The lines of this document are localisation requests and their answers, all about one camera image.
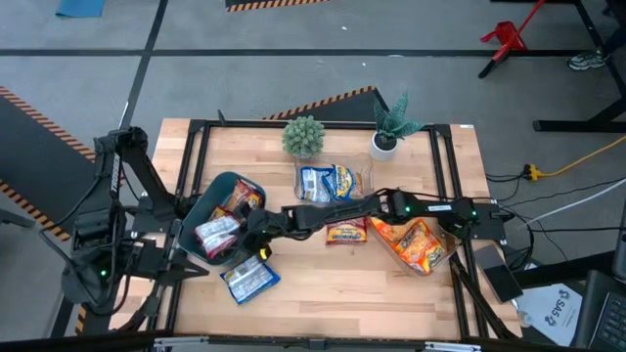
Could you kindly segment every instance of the teal bowl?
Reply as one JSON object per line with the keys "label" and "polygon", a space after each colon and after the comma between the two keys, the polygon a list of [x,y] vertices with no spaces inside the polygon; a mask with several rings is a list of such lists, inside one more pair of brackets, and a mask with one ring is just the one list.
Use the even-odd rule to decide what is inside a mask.
{"label": "teal bowl", "polygon": [[234,249],[226,249],[217,254],[214,258],[209,259],[206,257],[206,252],[198,241],[194,230],[197,226],[208,221],[208,217],[213,210],[215,210],[217,205],[222,204],[228,199],[235,190],[238,179],[246,181],[261,195],[259,207],[265,207],[265,191],[263,191],[260,186],[235,172],[223,172],[215,177],[204,194],[198,199],[194,207],[192,207],[189,214],[187,214],[187,217],[183,220],[183,231],[178,239],[178,245],[209,265],[222,265],[235,258],[238,252]]}

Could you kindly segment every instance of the blue mat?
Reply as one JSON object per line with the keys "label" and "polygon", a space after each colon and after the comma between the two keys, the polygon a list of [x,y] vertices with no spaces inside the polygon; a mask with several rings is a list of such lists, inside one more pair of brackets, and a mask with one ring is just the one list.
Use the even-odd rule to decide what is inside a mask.
{"label": "blue mat", "polygon": [[105,0],[61,0],[57,16],[74,18],[100,17]]}

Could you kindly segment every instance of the blue snack bag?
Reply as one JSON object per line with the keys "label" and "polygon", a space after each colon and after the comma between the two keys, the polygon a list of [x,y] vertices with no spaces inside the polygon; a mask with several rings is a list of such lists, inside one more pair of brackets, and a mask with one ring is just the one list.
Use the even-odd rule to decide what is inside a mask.
{"label": "blue snack bag", "polygon": [[332,168],[322,167],[306,166],[300,168],[300,199],[323,202],[333,200],[334,196],[329,188],[333,171]]}
{"label": "blue snack bag", "polygon": [[329,189],[335,196],[336,200],[361,198],[363,196],[363,192],[358,191],[358,186],[360,186],[359,183],[360,178],[355,178],[349,168],[341,165],[333,165],[333,177],[332,182],[329,184]]}
{"label": "blue snack bag", "polygon": [[281,280],[267,264],[254,255],[235,268],[220,274],[237,304],[245,303]]}

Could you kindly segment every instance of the small snack packet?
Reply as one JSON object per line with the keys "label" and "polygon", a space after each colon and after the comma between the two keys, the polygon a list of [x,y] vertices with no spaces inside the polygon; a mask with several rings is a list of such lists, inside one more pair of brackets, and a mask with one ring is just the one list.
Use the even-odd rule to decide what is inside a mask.
{"label": "small snack packet", "polygon": [[300,199],[309,201],[331,201],[333,196],[329,192],[328,183],[332,177],[331,168],[302,167],[300,168]]}
{"label": "small snack packet", "polygon": [[239,222],[230,215],[225,215],[196,227],[196,236],[209,259],[233,244],[237,237],[231,233],[239,229]]}
{"label": "small snack packet", "polygon": [[335,200],[362,198],[363,179],[360,173],[353,173],[349,168],[333,165],[333,174],[328,188]]}
{"label": "small snack packet", "polygon": [[376,231],[384,238],[385,241],[390,243],[394,249],[398,242],[404,238],[416,222],[418,222],[418,218],[411,219],[404,225],[389,225],[379,218],[370,217],[370,223],[372,223],[372,226],[374,226]]}
{"label": "small snack packet", "polygon": [[208,221],[219,219],[222,216],[230,215],[230,213],[231,213],[230,211],[227,211],[223,207],[217,205],[215,210],[213,210],[213,212],[211,213],[211,216],[208,218]]}
{"label": "small snack packet", "polygon": [[400,258],[420,274],[430,275],[432,269],[445,258],[445,247],[422,219],[400,243],[403,242],[406,246]]}
{"label": "small snack packet", "polygon": [[327,231],[326,244],[354,244],[368,240],[364,217],[329,224]]}
{"label": "small snack packet", "polygon": [[228,289],[237,304],[251,300],[281,280],[281,277],[267,264],[259,261],[256,255],[251,256],[232,270],[220,274],[220,277],[228,285]]}
{"label": "small snack packet", "polygon": [[251,209],[255,209],[261,203],[261,195],[246,182],[237,180],[235,190],[231,194],[230,198],[228,198],[228,200],[223,204],[222,208],[226,211],[233,212],[238,205],[245,201],[247,201]]}

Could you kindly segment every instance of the potted plant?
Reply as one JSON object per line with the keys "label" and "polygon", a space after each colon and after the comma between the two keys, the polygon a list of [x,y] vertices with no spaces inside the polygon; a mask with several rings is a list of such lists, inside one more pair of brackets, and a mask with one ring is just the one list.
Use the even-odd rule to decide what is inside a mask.
{"label": "potted plant", "polygon": [[313,116],[289,120],[283,130],[283,150],[297,158],[319,154],[324,146],[324,125]]}
{"label": "potted plant", "polygon": [[408,104],[408,93],[404,93],[389,112],[382,108],[378,99],[375,100],[376,132],[372,135],[372,145],[370,146],[372,158],[378,161],[391,160],[398,149],[398,140],[422,129],[421,123],[404,118]]}

